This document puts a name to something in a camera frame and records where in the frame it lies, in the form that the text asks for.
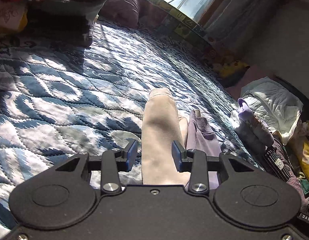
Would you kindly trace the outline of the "white quilted duvet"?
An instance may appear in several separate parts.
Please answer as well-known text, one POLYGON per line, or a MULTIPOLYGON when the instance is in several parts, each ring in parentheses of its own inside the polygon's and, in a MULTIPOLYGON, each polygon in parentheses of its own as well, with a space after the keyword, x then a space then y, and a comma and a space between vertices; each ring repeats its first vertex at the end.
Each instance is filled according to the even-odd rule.
POLYGON ((270 131, 278 132, 283 144, 287 145, 302 113, 301 100, 269 77, 242 87, 240 96, 254 114, 267 124, 270 131))

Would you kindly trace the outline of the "mauve pillow by window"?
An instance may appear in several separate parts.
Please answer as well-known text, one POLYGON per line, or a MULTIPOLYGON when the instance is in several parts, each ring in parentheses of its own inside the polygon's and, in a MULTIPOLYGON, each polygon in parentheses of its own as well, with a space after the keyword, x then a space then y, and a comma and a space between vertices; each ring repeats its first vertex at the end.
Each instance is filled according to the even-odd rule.
POLYGON ((107 0, 99 16, 124 27, 136 28, 139 21, 138 0, 107 0))

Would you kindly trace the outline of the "window with curtains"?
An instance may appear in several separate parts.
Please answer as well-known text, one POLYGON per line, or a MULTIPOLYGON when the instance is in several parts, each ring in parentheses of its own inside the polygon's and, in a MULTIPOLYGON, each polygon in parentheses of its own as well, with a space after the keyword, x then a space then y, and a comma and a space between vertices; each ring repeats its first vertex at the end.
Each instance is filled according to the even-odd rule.
POLYGON ((164 0, 200 25, 210 44, 243 47, 289 0, 164 0))

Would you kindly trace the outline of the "purple bed sheet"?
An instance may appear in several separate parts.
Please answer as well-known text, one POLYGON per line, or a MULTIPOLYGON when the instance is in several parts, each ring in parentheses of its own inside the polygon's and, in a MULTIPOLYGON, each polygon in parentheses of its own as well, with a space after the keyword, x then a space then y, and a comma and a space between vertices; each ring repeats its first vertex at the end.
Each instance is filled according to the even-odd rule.
POLYGON ((287 168, 287 170, 288 170, 289 178, 286 182, 289 185, 291 185, 299 193, 299 196, 301 198, 301 212, 307 213, 309 215, 309 194, 308 195, 304 194, 301 181, 295 175, 293 165, 290 161, 289 155, 288 155, 284 145, 282 144, 282 142, 279 139, 274 138, 273 146, 276 146, 277 150, 279 151, 279 153, 283 157, 284 167, 287 168))

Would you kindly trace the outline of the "black white striped folded shirt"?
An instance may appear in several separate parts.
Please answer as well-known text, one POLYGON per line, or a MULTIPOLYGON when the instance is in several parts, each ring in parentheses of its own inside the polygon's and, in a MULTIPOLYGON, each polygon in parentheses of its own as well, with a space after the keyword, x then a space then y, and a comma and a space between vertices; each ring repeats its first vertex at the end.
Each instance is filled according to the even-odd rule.
POLYGON ((267 163, 269 173, 279 179, 288 182, 295 175, 287 152, 278 139, 274 139, 273 145, 267 148, 263 159, 267 163))

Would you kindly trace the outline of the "colourful alphabet foam bumper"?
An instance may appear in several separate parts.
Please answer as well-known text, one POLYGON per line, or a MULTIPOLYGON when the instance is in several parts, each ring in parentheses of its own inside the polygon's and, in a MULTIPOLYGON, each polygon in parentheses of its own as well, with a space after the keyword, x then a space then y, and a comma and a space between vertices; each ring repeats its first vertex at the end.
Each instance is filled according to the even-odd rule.
POLYGON ((216 51, 208 41, 203 28, 187 15, 164 0, 138 0, 139 24, 184 42, 189 49, 210 57, 216 51))

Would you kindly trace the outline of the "blue white quilted bedspread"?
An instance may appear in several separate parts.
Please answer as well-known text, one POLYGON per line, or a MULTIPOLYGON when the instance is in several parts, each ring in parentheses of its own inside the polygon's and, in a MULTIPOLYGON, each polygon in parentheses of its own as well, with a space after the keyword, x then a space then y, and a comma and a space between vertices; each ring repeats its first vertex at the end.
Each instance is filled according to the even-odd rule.
POLYGON ((151 90, 178 114, 198 109, 221 151, 255 165, 231 126, 234 99, 181 44, 146 28, 97 21, 88 48, 17 34, 0 39, 0 209, 13 189, 77 153, 102 155, 141 139, 151 90))

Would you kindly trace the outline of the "beige and lilac sweatshirt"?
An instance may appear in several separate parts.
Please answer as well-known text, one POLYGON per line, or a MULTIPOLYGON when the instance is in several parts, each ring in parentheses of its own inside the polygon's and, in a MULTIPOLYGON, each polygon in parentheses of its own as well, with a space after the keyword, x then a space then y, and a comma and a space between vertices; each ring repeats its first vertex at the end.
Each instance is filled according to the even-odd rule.
POLYGON ((167 88, 150 91, 145 105, 141 131, 141 174, 145 185, 184 185, 189 172, 178 172, 173 160, 172 143, 186 150, 196 149, 217 157, 221 147, 208 120, 198 109, 188 117, 178 114, 175 100, 167 88))

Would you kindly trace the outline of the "yellow plush toy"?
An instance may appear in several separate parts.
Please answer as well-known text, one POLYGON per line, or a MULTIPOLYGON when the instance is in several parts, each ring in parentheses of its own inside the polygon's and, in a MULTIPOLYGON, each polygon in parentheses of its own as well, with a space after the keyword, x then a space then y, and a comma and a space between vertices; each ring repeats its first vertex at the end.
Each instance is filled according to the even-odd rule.
POLYGON ((232 63, 224 63, 224 64, 214 63, 213 71, 216 74, 218 74, 220 78, 225 79, 226 77, 230 77, 233 74, 241 70, 245 70, 249 67, 250 65, 248 65, 246 62, 237 60, 233 61, 232 63))

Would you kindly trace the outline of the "grey folded clothes pile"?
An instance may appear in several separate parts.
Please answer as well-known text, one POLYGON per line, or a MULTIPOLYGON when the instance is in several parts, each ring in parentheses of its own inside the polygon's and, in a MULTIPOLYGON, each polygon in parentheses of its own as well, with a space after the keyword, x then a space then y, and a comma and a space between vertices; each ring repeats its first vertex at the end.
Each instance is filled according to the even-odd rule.
POLYGON ((28 6, 27 33, 87 48, 107 0, 42 0, 28 6))

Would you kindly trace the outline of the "folded floral lilac garment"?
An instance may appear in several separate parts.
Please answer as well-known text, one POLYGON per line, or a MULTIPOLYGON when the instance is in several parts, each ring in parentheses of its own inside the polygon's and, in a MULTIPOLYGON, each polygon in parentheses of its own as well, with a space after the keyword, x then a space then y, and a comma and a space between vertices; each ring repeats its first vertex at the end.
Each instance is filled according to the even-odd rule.
POLYGON ((238 104, 238 108, 231 113, 232 126, 248 149, 254 154, 263 155, 273 145, 273 135, 243 98, 238 98, 238 104))

